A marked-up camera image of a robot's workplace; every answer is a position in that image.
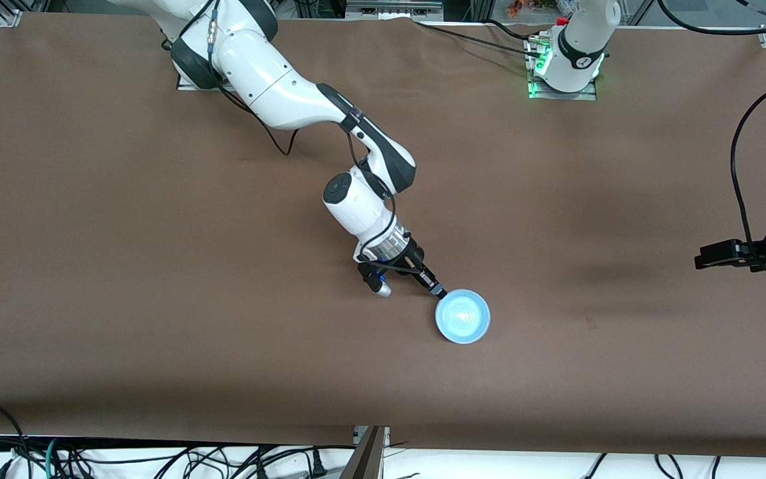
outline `black joint cap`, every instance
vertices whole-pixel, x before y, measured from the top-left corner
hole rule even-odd
[[[324,187],[324,202],[330,204],[339,204],[347,197],[347,190],[350,189],[350,173],[343,172],[332,177]]]

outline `blue plate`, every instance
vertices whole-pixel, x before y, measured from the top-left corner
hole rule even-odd
[[[458,345],[474,343],[489,329],[489,306],[471,290],[449,291],[437,304],[437,327]]]

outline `brown table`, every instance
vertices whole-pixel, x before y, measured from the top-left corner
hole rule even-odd
[[[0,32],[0,405],[27,432],[766,455],[766,276],[693,267],[741,235],[755,37],[617,31],[599,100],[563,102],[406,19],[281,30],[416,157],[398,215],[489,333],[454,345],[411,279],[361,282],[320,200],[350,166],[336,126],[284,158],[174,90],[151,19],[25,15]],[[762,236],[766,103],[739,173]]]

